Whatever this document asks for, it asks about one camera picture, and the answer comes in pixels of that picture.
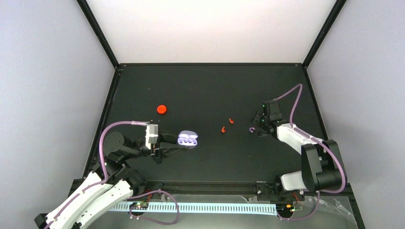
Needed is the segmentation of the lavender earbud charging case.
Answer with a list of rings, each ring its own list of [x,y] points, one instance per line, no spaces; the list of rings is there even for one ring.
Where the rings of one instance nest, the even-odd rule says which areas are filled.
[[[197,139],[198,135],[196,132],[183,130],[178,134],[177,144],[188,148],[194,148],[198,144]]]

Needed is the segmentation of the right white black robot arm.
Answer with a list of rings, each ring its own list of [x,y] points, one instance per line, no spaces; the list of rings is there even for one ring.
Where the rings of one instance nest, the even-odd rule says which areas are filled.
[[[260,129],[258,136],[270,135],[287,144],[301,158],[301,169],[276,176],[273,196],[286,199],[292,191],[340,193],[346,186],[346,175],[340,149],[333,140],[314,137],[283,119],[279,103],[264,101],[251,123]]]

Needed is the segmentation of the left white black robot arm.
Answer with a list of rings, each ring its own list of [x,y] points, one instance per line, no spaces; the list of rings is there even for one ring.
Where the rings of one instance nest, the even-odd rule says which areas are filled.
[[[130,140],[120,132],[103,140],[104,163],[99,163],[86,179],[55,210],[41,213],[34,222],[40,229],[86,229],[111,207],[132,196],[144,194],[145,178],[128,164],[129,159],[150,156],[157,164],[176,153],[197,146],[198,135],[181,131]]]

